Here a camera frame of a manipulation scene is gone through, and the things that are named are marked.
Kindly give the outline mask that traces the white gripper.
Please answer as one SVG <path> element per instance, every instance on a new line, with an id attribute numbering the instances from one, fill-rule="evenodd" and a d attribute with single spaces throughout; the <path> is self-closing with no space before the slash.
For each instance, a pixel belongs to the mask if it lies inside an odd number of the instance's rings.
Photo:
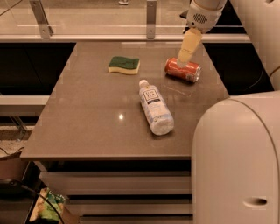
<path id="1" fill-rule="evenodd" d="M 196 52 L 202 33 L 209 32 L 218 22 L 227 0 L 192 0 L 186 15 L 190 29 L 185 33 L 177 64 L 184 67 Z"/>

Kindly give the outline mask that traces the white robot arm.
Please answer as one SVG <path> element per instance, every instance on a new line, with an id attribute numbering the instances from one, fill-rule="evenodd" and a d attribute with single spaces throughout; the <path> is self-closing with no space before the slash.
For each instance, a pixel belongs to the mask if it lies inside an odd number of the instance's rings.
<path id="1" fill-rule="evenodd" d="M 280 224 L 280 0 L 192 0 L 187 24 L 209 32 L 234 7 L 272 91 L 231 96 L 192 140 L 193 224 Z"/>

